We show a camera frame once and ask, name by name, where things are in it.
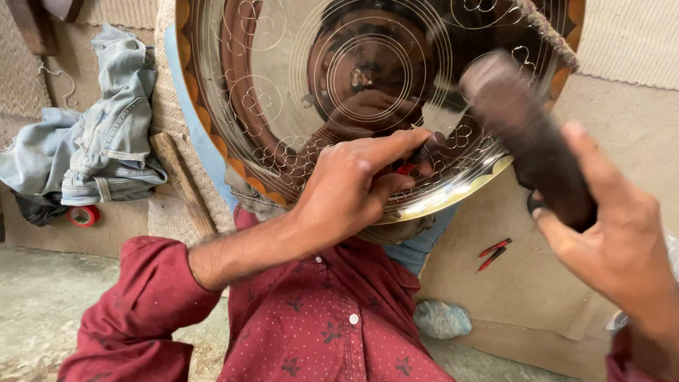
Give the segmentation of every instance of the wooden stick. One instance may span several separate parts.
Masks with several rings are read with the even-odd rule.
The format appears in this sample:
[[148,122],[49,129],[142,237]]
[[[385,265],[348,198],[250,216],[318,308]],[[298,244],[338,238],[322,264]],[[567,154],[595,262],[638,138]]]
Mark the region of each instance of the wooden stick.
[[170,181],[175,190],[179,194],[181,201],[186,207],[186,211],[191,216],[191,220],[198,230],[198,234],[202,237],[209,237],[217,234],[215,223],[210,218],[210,213],[205,202],[200,197],[196,184],[194,183],[191,173],[186,168],[186,164],[177,149],[175,142],[168,133],[160,133],[149,138],[155,153],[158,155],[160,162],[168,172]]
[[56,56],[56,38],[40,0],[7,0],[26,46],[36,56]]

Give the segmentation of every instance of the wooden handle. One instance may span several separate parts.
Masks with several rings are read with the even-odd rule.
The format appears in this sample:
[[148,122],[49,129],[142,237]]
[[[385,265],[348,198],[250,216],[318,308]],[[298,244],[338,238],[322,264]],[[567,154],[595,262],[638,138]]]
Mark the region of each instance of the wooden handle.
[[165,171],[168,172],[170,181],[177,190],[181,201],[184,202],[184,207],[191,216],[198,234],[202,238],[215,235],[217,233],[215,223],[210,218],[205,202],[200,197],[196,184],[191,178],[191,174],[186,168],[172,137],[168,133],[160,133],[151,136],[149,140]]

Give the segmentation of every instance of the hammer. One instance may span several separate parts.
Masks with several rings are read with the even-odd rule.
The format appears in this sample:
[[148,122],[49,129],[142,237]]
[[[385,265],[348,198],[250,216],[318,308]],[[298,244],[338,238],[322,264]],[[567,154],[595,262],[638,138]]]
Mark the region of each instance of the hammer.
[[460,78],[471,114],[514,156],[517,174],[534,186],[566,225],[584,232],[596,223],[597,205],[551,116],[512,56],[492,52]]

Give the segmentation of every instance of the jeans pocket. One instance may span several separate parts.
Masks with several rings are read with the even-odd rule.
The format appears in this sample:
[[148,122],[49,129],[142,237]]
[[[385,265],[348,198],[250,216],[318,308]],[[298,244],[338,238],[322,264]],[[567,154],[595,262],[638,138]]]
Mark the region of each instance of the jeans pocket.
[[120,113],[101,154],[112,159],[137,160],[143,164],[151,152],[148,138],[150,124],[149,101],[139,97]]

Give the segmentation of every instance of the concrete floor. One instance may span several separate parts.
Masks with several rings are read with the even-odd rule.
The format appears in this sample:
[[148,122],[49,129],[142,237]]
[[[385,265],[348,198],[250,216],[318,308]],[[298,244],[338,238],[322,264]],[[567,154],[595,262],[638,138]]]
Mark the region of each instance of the concrete floor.
[[[118,277],[117,261],[0,244],[0,382],[50,382],[75,348],[82,313]],[[214,381],[229,338],[226,298],[201,324],[175,340],[196,347],[192,382]],[[575,382],[578,379],[423,338],[434,359],[459,382]]]

